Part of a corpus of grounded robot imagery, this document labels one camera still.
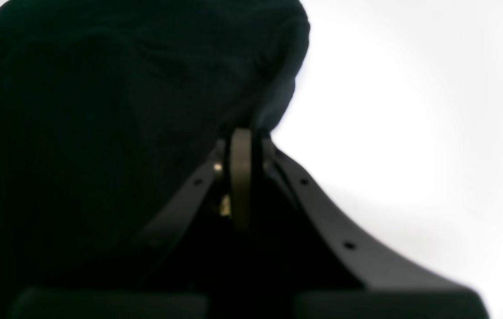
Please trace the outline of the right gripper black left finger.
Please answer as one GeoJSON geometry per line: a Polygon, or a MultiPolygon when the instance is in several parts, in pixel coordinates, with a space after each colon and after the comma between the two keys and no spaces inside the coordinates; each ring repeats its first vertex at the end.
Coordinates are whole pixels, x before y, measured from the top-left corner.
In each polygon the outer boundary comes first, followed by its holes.
{"type": "Polygon", "coordinates": [[[226,270],[214,265],[250,227],[252,133],[238,128],[151,220],[117,249],[30,288],[12,319],[207,319],[226,270]]]}

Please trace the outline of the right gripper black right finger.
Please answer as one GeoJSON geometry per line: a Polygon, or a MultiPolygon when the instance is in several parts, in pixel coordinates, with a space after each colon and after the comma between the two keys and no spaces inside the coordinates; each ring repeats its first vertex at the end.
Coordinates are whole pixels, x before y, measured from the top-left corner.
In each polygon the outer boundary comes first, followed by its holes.
{"type": "Polygon", "coordinates": [[[294,319],[488,319],[476,291],[363,230],[269,135],[252,145],[254,228],[289,282],[294,319]]]}

